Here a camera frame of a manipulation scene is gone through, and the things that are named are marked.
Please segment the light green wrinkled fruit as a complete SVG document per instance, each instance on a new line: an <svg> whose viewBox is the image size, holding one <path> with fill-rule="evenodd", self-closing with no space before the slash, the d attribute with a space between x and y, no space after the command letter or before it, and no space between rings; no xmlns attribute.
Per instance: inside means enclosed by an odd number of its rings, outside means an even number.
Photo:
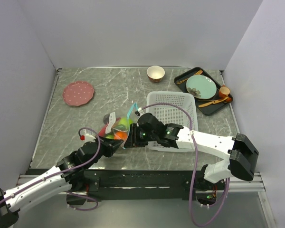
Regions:
<svg viewBox="0 0 285 228"><path fill-rule="evenodd" d="M112 140L114 140L114 139L115 139L115 136L114 136L114 134L108 134L108 135L106 136L106 139L112 139Z"/></svg>

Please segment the orange fruit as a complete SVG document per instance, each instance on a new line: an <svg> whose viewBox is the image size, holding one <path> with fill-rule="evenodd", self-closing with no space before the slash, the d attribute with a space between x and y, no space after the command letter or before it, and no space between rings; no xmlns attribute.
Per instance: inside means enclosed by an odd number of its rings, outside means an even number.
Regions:
<svg viewBox="0 0 285 228"><path fill-rule="evenodd" d="M126 140L128 138L128 133L127 132L120 132L117 131L114 133L114 139L116 140Z"/></svg>

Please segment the red chili pepper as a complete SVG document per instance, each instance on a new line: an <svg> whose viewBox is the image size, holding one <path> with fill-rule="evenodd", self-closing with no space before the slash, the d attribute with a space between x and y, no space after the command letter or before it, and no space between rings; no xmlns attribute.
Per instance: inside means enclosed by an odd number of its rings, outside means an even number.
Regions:
<svg viewBox="0 0 285 228"><path fill-rule="evenodd" d="M111 132L111 129L108 127L109 124L106 124L98 133L99 136L105 137Z"/></svg>

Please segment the clear zip bag blue zipper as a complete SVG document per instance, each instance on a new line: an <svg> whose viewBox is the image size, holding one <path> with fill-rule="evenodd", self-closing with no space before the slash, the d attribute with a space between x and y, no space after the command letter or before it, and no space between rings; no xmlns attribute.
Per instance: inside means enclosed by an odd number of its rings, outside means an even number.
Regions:
<svg viewBox="0 0 285 228"><path fill-rule="evenodd" d="M137 103L133 103L125 113L114 111L104 115L104 125L98 135L107 139L123 140L121 147L125 149L125 141L129 136L130 125L137 120L137 116L134 113L137 110Z"/></svg>

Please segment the green chili pepper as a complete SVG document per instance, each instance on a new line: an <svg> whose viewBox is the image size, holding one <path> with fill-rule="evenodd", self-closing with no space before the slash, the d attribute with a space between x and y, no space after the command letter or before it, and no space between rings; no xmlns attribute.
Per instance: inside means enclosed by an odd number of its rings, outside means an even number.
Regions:
<svg viewBox="0 0 285 228"><path fill-rule="evenodd" d="M127 130L127 127L125 125L121 124L121 125L116 126L115 130L125 132Z"/></svg>

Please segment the green apple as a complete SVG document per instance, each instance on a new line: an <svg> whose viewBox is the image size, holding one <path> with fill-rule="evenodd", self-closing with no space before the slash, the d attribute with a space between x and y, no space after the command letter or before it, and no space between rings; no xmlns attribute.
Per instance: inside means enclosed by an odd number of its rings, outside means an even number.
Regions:
<svg viewBox="0 0 285 228"><path fill-rule="evenodd" d="M124 125L126 128L129 128L130 124L132 123L133 123L132 119L127 117L121 117L118 122L119 125Z"/></svg>

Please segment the dark brown fruit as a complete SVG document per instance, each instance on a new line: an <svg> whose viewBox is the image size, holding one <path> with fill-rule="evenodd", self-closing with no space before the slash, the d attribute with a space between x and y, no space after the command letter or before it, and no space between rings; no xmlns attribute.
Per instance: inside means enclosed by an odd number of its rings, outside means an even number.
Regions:
<svg viewBox="0 0 285 228"><path fill-rule="evenodd" d="M103 123L106 125L110 122L110 114L106 114L104 117L103 117Z"/></svg>

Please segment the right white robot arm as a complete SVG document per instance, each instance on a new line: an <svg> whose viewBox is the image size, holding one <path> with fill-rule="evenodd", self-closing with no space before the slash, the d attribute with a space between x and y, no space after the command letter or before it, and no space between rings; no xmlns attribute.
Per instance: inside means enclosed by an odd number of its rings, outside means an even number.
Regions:
<svg viewBox="0 0 285 228"><path fill-rule="evenodd" d="M145 113L137 123L130 125L124 147L145 147L150 142L219 157L220 162L203 167L203 174L198 178L203 189L209 189L220 180L230 177L243 181L252 181L254 178L259 152L244 134L238 133L236 137L231 137L202 133L179 124L163 124L151 113Z"/></svg>

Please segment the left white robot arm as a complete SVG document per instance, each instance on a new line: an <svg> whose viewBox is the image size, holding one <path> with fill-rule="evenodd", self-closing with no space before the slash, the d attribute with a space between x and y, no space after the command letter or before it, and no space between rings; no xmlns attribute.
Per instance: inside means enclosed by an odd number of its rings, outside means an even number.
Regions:
<svg viewBox="0 0 285 228"><path fill-rule="evenodd" d="M97 138L85 142L78 150L64 157L55 166L36 178L9 190L0 188L0 228L8 228L19 219L19 212L61 192L81 190L84 171L102 157L111 157L123 140Z"/></svg>

